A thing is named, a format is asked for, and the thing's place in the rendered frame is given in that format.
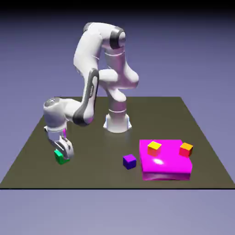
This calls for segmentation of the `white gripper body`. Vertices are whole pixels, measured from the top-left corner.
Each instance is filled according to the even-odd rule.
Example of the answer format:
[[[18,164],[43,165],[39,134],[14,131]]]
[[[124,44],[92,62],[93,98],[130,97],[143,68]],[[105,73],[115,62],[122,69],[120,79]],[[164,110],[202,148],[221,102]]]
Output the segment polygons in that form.
[[[74,156],[72,143],[64,136],[59,136],[59,140],[51,140],[49,142],[63,155],[64,159],[71,159]]]

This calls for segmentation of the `small green cube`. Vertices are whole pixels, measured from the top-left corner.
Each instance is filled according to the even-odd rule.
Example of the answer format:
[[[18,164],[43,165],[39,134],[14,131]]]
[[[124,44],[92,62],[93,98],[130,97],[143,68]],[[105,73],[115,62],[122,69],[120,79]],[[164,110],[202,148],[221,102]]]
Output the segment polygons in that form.
[[[62,154],[60,151],[58,151],[57,149],[54,150],[54,154],[55,154],[55,159],[56,159],[56,161],[57,161],[60,165],[63,165],[63,164],[65,164],[65,163],[67,163],[67,162],[70,161],[70,159],[65,159],[64,156],[63,156],[63,154]]]

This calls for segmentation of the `small purple cube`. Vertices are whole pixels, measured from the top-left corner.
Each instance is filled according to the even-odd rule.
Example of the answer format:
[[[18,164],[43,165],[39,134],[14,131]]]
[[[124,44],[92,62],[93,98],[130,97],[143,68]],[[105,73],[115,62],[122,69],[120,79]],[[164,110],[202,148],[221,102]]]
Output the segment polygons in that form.
[[[123,156],[123,166],[125,166],[126,169],[132,169],[136,167],[137,160],[134,155],[129,154],[126,156]]]

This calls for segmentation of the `small yellow cube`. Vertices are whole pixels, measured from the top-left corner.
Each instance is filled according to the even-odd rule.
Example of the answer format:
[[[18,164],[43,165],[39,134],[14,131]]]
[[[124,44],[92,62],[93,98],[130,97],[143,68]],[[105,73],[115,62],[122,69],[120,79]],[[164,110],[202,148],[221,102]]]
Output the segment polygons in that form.
[[[156,157],[161,151],[162,144],[152,141],[147,146],[147,153],[150,156]]]

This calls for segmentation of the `small orange cube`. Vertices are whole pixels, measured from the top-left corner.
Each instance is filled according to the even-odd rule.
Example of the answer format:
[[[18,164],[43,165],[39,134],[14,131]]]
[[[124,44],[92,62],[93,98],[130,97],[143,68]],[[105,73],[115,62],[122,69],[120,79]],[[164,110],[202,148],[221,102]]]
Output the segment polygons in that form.
[[[182,143],[179,148],[179,154],[183,157],[189,157],[192,154],[193,145],[188,143]]]

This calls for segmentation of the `large magenta box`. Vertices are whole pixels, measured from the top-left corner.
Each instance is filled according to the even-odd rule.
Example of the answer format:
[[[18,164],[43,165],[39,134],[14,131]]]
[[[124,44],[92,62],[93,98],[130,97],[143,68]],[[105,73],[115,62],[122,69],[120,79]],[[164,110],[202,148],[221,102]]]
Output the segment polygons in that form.
[[[148,145],[151,142],[161,144],[160,153],[151,156]],[[140,140],[139,155],[143,180],[189,180],[192,162],[179,154],[181,140]]]

